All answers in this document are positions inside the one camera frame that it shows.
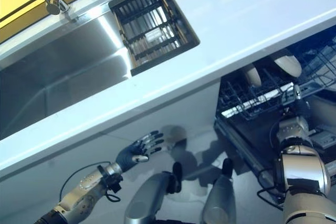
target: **wire rack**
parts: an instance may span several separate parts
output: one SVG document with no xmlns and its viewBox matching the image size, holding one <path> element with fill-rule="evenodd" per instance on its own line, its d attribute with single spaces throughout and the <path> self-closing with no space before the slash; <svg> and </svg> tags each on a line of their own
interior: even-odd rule
<svg viewBox="0 0 336 224">
<path fill-rule="evenodd" d="M 194 43 L 186 21 L 172 5 L 170 0 L 126 0 L 113 8 L 135 67 L 182 47 L 188 50 Z"/>
<path fill-rule="evenodd" d="M 261 113 L 293 102 L 294 84 L 300 85 L 303 97 L 323 89 L 330 89 L 336 94 L 335 35 L 336 27 L 333 27 L 288 47 L 302 67 L 302 74 L 298 78 L 291 77 L 277 66 L 276 70 L 268 68 L 267 65 L 273 63 L 270 61 L 258 69 L 261 87 L 251 87 L 242 72 L 237 72 L 235 78 L 223 77 L 218 112 L 226 118 L 240 114 L 247 120 L 254 119 Z"/>
</svg>

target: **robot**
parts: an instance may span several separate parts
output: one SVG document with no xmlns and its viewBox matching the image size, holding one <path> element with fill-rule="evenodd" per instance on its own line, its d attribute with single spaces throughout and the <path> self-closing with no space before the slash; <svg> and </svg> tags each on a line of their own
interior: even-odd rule
<svg viewBox="0 0 336 224">
<path fill-rule="evenodd" d="M 274 187 L 284 197 L 284 224 L 333 224 L 336 223 L 336 205 L 327 198 L 330 191 L 330 176 L 309 138 L 306 118 L 309 108 L 301 98 L 300 88 L 294 86 L 295 110 L 286 113 L 279 121 L 279 157 L 273 167 Z M 35 224 L 78 224 L 91 213 L 96 202 L 107 194 L 121 189 L 121 174 L 140 162 L 149 160 L 149 155 L 159 151 L 155 147 L 163 140 L 158 131 L 135 141 L 123 149 L 115 162 L 82 179 L 52 211 L 42 216 Z M 223 162 L 222 174 L 214 183 L 202 213 L 206 224 L 233 224 L 236 222 L 235 197 L 232 187 L 233 164 Z M 182 223 L 176 220 L 156 220 L 166 194 L 181 191 L 182 168 L 179 163 L 173 172 L 162 172 L 150 177 L 137 191 L 125 211 L 125 224 Z"/>
</svg>

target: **sink basin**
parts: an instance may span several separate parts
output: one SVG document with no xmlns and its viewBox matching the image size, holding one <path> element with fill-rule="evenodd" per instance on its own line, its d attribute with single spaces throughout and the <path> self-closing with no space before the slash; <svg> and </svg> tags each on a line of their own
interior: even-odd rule
<svg viewBox="0 0 336 224">
<path fill-rule="evenodd" d="M 174 0 L 94 7 L 0 61 L 0 139 L 197 44 Z"/>
</svg>

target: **white plate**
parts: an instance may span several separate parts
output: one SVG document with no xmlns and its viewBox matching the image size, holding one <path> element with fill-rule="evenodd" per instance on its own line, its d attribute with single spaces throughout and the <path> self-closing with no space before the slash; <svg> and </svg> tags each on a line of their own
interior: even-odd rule
<svg viewBox="0 0 336 224">
<path fill-rule="evenodd" d="M 254 87 L 261 86 L 261 79 L 256 67 L 251 63 L 242 68 L 248 84 Z"/>
<path fill-rule="evenodd" d="M 270 57 L 276 65 L 278 65 L 287 74 L 296 78 L 301 75 L 302 67 L 300 62 L 287 49 L 278 51 Z"/>
</svg>

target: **black wire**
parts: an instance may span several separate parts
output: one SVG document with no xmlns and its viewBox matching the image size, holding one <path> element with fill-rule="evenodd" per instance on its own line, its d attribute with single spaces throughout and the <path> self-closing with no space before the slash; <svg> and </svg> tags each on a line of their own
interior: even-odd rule
<svg viewBox="0 0 336 224">
<path fill-rule="evenodd" d="M 274 204 L 273 202 L 267 200 L 266 198 L 264 198 L 264 197 L 262 197 L 262 196 L 260 195 L 261 193 L 263 193 L 263 192 L 265 192 L 265 191 L 268 192 L 269 190 L 272 190 L 272 189 L 275 189 L 275 186 L 272 186 L 272 187 L 268 187 L 268 188 L 264 188 L 264 189 L 262 189 L 262 190 L 259 190 L 259 191 L 257 191 L 257 196 L 258 196 L 260 199 L 262 199 L 264 202 L 266 202 L 267 204 L 269 204 L 269 205 L 275 207 L 276 209 L 279 209 L 280 211 L 283 211 L 283 208 L 282 208 L 282 207 L 279 207 L 278 205 Z"/>
<path fill-rule="evenodd" d="M 115 203 L 115 202 L 120 202 L 120 201 L 121 201 L 121 199 L 120 199 L 118 196 L 113 195 L 113 194 L 108 194 L 107 191 L 106 191 L 106 193 L 105 193 L 105 196 L 106 196 L 106 199 L 108 199 L 109 201 L 111 201 L 111 202 L 113 202 L 113 203 Z"/>
<path fill-rule="evenodd" d="M 61 187 L 61 190 L 59 191 L 59 201 L 62 200 L 62 192 L 63 192 L 63 189 L 65 187 L 65 185 L 69 182 L 69 180 L 78 172 L 80 172 L 81 170 L 84 170 L 85 168 L 88 168 L 90 166 L 94 166 L 94 165 L 99 165 L 99 164 L 111 164 L 110 161 L 101 161 L 101 162 L 97 162 L 97 163 L 93 163 L 91 165 L 87 165 L 87 166 L 84 166 L 82 167 L 81 169 L 78 169 L 77 171 L 75 171 L 74 173 L 72 173 L 68 178 L 67 180 L 64 182 L 64 184 L 62 185 Z"/>
<path fill-rule="evenodd" d="M 273 168 L 265 168 L 265 169 L 262 169 L 259 173 L 258 173 L 258 176 L 257 176 L 257 180 L 258 180 L 258 183 L 259 185 L 262 187 L 262 189 L 265 189 L 265 187 L 263 186 L 263 184 L 261 183 L 261 180 L 260 180 L 260 176 L 263 172 L 266 172 L 268 170 L 273 170 Z M 271 191 L 268 191 L 269 194 L 275 196 L 275 197 L 281 197 L 281 195 L 279 194 L 276 194 L 276 193 L 273 193 Z"/>
</svg>

